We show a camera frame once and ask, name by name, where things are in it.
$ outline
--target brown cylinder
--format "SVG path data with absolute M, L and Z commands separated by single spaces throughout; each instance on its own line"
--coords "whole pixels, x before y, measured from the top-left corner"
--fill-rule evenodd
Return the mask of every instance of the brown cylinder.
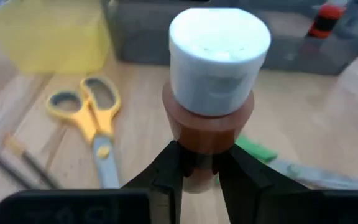
M 222 153 L 234 145 L 254 109 L 251 91 L 244 104 L 235 112 L 224 116 L 202 116 L 186 110 L 175 99 L 170 82 L 162 91 L 173 137 L 183 146 L 182 158 L 185 171 L 183 189 L 202 192 L 213 183 L 217 173 L 213 169 L 213 155 Z

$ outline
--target yellow scissors handle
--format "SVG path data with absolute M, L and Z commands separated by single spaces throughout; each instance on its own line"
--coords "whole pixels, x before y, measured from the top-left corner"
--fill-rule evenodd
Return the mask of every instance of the yellow scissors handle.
M 96 95 L 92 91 L 92 85 L 103 85 L 109 94 L 111 94 L 111 98 L 114 100 L 114 103 L 111 106 L 102 107 L 98 103 L 98 99 Z M 84 78 L 80 82 L 80 90 L 84 94 L 84 97 L 88 100 L 97 124 L 99 125 L 98 129 L 101 134 L 105 134 L 110 138 L 114 137 L 114 130 L 112 126 L 112 118 L 118 112 L 121 107 L 121 97 L 117 90 L 117 87 L 113 82 L 110 82 L 108 79 L 103 77 L 88 77 Z
M 63 101 L 74 101 L 80 105 L 80 108 L 73 112 L 67 112 L 58 106 L 59 103 Z M 81 100 L 81 98 L 74 92 L 61 91 L 49 97 L 47 101 L 47 111 L 59 119 L 77 125 L 81 129 L 86 141 L 89 144 L 92 144 L 98 129 L 95 126 L 92 114 L 89 111 L 87 100 Z

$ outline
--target scissor blade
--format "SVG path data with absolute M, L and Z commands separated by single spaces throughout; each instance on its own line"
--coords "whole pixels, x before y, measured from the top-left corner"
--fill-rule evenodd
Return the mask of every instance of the scissor blade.
M 281 159 L 275 159 L 267 165 L 302 184 L 324 189 L 358 190 L 358 180 L 346 175 L 339 175 Z
M 101 156 L 99 150 L 108 149 L 106 157 Z M 107 136 L 96 136 L 93 140 L 93 158 L 98 168 L 100 186 L 103 189 L 120 188 L 118 170 L 114 158 L 114 149 Z

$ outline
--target scissors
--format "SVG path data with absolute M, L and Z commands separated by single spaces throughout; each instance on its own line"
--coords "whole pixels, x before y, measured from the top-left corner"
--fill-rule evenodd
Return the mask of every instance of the scissors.
M 113 103 L 105 105 L 96 92 L 104 88 Z M 76 110 L 62 108 L 64 103 L 76 103 Z M 118 189 L 119 179 L 114 160 L 112 119 L 121 107 L 121 97 L 114 83 L 102 77 L 87 77 L 80 81 L 80 95 L 73 91 L 59 91 L 47 100 L 47 111 L 64 121 L 77 125 L 86 141 L 93 148 L 94 162 L 98 168 L 100 186 Z

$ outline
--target green object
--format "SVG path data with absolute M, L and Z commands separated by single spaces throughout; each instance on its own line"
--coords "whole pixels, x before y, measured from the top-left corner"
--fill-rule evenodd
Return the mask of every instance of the green object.
M 254 156 L 257 160 L 264 163 L 269 163 L 278 156 L 277 152 L 274 152 L 261 144 L 254 143 L 243 135 L 240 135 L 237 138 L 236 144 L 245 150 L 245 152 L 248 152 L 251 156 Z M 219 178 L 216 178 L 216 184 L 219 184 Z

